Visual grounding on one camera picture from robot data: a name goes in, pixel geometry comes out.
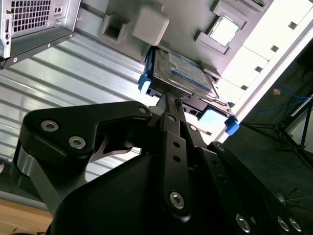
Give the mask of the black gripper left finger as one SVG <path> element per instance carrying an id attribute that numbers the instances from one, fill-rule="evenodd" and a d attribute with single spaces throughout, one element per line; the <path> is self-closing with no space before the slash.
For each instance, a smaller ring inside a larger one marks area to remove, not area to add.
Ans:
<path id="1" fill-rule="evenodd" d="M 141 156 L 160 160 L 160 196 L 181 221 L 191 207 L 187 144 L 176 100 L 164 95 L 156 114 L 137 101 L 35 110 L 22 123 L 15 151 L 17 185 L 36 193 L 53 217 L 75 190 Z"/>

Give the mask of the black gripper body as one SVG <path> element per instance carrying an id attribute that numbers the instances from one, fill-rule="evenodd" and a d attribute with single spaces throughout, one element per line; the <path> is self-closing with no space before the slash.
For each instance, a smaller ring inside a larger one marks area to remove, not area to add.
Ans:
<path id="1" fill-rule="evenodd" d="M 241 235 L 236 221 L 242 206 L 222 201 L 217 155 L 197 152 L 197 170 L 186 180 L 191 207 L 188 221 L 175 217 L 177 209 L 160 196 L 160 160 L 141 156 L 72 192 L 58 207 L 50 235 Z"/>

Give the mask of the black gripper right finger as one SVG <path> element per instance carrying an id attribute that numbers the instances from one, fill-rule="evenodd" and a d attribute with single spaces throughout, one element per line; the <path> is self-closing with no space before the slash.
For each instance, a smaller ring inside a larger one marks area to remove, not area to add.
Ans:
<path id="1" fill-rule="evenodd" d="M 206 144 L 176 100 L 191 169 L 192 219 L 209 235 L 302 235 L 304 226 L 219 142 Z"/>

